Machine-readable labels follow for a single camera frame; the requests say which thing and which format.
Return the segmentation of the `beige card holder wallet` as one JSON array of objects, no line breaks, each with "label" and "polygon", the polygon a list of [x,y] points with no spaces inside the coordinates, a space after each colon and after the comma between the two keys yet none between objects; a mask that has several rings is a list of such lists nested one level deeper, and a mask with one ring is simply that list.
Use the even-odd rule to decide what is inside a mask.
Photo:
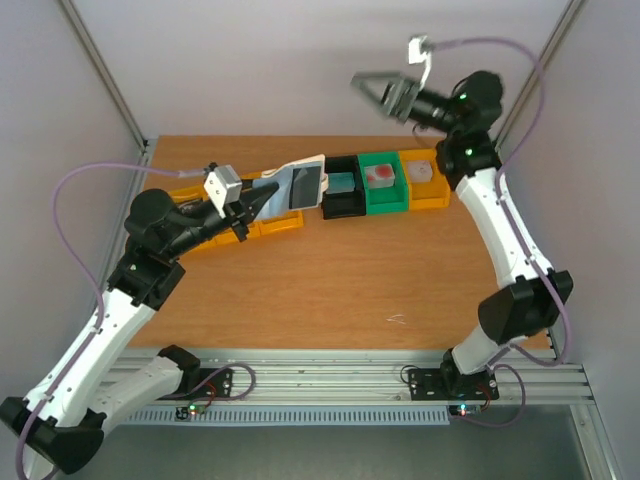
[{"label": "beige card holder wallet", "polygon": [[275,183],[278,189],[261,208],[256,220],[266,221],[283,217],[291,211],[318,207],[329,186],[325,162],[326,156],[319,154],[263,171],[252,181],[252,186]]}]

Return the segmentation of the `dark grey credit card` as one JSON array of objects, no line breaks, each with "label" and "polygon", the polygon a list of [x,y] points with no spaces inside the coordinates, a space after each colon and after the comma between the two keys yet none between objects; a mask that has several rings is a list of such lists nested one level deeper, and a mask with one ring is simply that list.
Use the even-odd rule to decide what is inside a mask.
[{"label": "dark grey credit card", "polygon": [[322,168],[319,165],[293,169],[289,193],[290,210],[315,208],[318,205],[322,175]]}]

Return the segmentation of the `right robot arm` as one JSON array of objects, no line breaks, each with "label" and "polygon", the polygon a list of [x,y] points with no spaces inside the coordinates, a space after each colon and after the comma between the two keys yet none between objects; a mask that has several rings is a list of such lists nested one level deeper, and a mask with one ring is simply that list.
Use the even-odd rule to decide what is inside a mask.
[{"label": "right robot arm", "polygon": [[492,260],[498,290],[479,304],[477,327],[440,365],[446,398],[464,398],[488,385],[492,360],[564,316],[573,289],[570,273],[556,270],[528,232],[490,138],[502,114],[501,78],[476,71],[449,96],[397,72],[357,73],[351,85],[382,115],[443,133],[437,169],[470,213]]}]

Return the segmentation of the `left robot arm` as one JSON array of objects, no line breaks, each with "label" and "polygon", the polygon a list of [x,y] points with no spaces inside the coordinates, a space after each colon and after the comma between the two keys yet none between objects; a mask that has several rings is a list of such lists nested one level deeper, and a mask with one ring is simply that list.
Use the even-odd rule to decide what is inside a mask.
[{"label": "left robot arm", "polygon": [[1,421],[18,438],[18,478],[73,474],[135,411],[155,400],[189,399],[206,385],[200,360],[170,345],[135,373],[100,387],[132,337],[182,280],[180,256],[227,231],[245,239],[278,190],[275,183],[222,187],[220,204],[208,200],[189,212],[161,189],[135,197],[125,221],[124,254],[99,293],[94,314],[43,380],[24,397],[1,404]]}]

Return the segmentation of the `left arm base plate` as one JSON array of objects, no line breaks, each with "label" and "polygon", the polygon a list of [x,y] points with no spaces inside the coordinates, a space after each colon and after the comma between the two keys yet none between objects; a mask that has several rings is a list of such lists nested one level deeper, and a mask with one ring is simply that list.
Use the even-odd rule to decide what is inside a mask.
[{"label": "left arm base plate", "polygon": [[161,397],[161,400],[201,401],[211,397],[229,398],[233,386],[233,369],[224,368],[217,374],[215,372],[214,368],[200,368],[197,373],[187,374],[177,390]]}]

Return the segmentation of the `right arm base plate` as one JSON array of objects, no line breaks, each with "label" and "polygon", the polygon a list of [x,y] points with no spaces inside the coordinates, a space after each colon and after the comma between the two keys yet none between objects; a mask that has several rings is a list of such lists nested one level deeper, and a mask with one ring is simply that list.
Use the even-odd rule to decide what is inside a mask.
[{"label": "right arm base plate", "polygon": [[472,375],[444,373],[440,368],[411,368],[408,386],[416,401],[483,401],[500,398],[497,381],[488,372]]}]

